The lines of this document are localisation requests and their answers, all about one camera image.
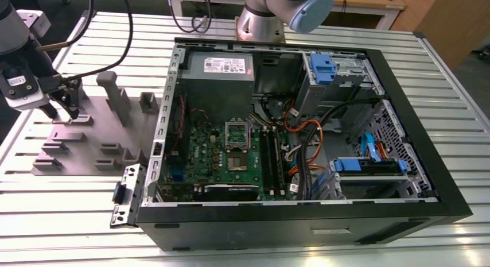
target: slotted table surface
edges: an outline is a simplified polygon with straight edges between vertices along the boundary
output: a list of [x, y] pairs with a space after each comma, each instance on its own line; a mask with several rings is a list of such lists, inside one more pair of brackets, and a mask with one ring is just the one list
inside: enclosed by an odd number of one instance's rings
[[[171, 17], [135, 15], [135, 40], [113, 70], [129, 96], [161, 95], [175, 37], [235, 39], [233, 21], [213, 20], [205, 35], [181, 34]], [[75, 28], [83, 25], [81, 18]], [[180, 23], [189, 24], [181, 18]], [[127, 15], [97, 13], [81, 40], [60, 52], [63, 75], [115, 62], [127, 42]], [[288, 43], [382, 50], [474, 216], [387, 245], [163, 252], [140, 229], [111, 230], [119, 176], [33, 176], [29, 171], [52, 125], [21, 113], [0, 148], [0, 263], [56, 266], [487, 266], [490, 265], [488, 120], [423, 38], [408, 32], [320, 27], [285, 29]], [[88, 95], [103, 94], [95, 77]]]

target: floor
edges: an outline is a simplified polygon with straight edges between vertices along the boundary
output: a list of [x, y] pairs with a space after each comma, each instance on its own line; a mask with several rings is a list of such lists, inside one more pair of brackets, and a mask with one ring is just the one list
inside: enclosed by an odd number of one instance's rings
[[[160, 0], [129, 0], [132, 12], [139, 14], [169, 15], [168, 4]], [[71, 0], [64, 5], [60, 0], [12, 0], [17, 9], [40, 9], [45, 12], [52, 27], [41, 39], [41, 44], [50, 44], [67, 40], [72, 28], [80, 19], [81, 13], [88, 9], [88, 0]], [[121, 0], [96, 0], [95, 9], [97, 11], [124, 12]], [[232, 19], [239, 15], [241, 7], [233, 5], [213, 4], [213, 15], [216, 18]], [[204, 4], [184, 2], [184, 15], [201, 16], [205, 12]], [[458, 67], [455, 75], [490, 117], [490, 60], [479, 60], [478, 54], [468, 55], [467, 59]], [[17, 119], [18, 113], [6, 107], [0, 99], [0, 142], [8, 134], [9, 128]]]

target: power supply label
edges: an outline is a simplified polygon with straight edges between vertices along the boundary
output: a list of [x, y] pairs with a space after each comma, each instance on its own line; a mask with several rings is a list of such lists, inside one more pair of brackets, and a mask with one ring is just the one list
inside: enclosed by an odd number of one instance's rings
[[204, 59], [204, 73], [244, 73], [244, 59], [221, 59], [208, 57]]

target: power cable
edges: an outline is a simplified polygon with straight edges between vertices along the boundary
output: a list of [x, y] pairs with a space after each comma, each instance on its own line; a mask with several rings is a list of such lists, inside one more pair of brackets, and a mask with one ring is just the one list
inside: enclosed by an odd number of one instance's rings
[[177, 20], [176, 20], [176, 17], [175, 17], [175, 13], [173, 13], [173, 6], [171, 4], [171, 0], [167, 0], [168, 1], [168, 7], [169, 7], [169, 14], [171, 14], [171, 17], [173, 19], [173, 22], [175, 22], [175, 25], [176, 27], [184, 32], [184, 33], [205, 33], [209, 29], [209, 26], [211, 26], [211, 21], [212, 21], [212, 10], [211, 10], [211, 0], [204, 0], [205, 2], [205, 5], [207, 5], [207, 13], [208, 13], [208, 16], [203, 18], [203, 20], [205, 20], [205, 18], [209, 20], [207, 22], [207, 25], [205, 25], [205, 29], [204, 30], [200, 30], [203, 24], [204, 24], [204, 21], [200, 21], [197, 26], [195, 26], [195, 20], [196, 20], [196, 17], [193, 16], [192, 19], [191, 19], [191, 27], [192, 29], [191, 30], [185, 30]]

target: ram slot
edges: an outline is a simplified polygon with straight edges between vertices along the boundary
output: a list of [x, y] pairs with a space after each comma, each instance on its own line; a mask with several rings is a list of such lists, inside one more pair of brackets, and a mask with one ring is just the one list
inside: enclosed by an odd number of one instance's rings
[[284, 195], [285, 178], [283, 176], [287, 176], [287, 174], [284, 174], [284, 168], [283, 168], [283, 155], [280, 153], [280, 140], [277, 130], [275, 130], [273, 134], [275, 134], [273, 138], [275, 164], [277, 165], [279, 193], [280, 195]]
[[269, 161], [269, 168], [271, 168], [271, 176], [272, 176], [272, 188], [273, 193], [277, 195], [280, 190], [279, 185], [279, 169], [277, 169], [277, 146], [276, 146], [276, 140], [275, 140], [275, 131], [269, 130], [267, 132], [267, 143], [268, 143], [268, 161]]
[[260, 163], [261, 163], [261, 182], [264, 193], [268, 194], [272, 190], [272, 174], [269, 172], [269, 161], [268, 161], [268, 144], [267, 144], [267, 131], [260, 132]]

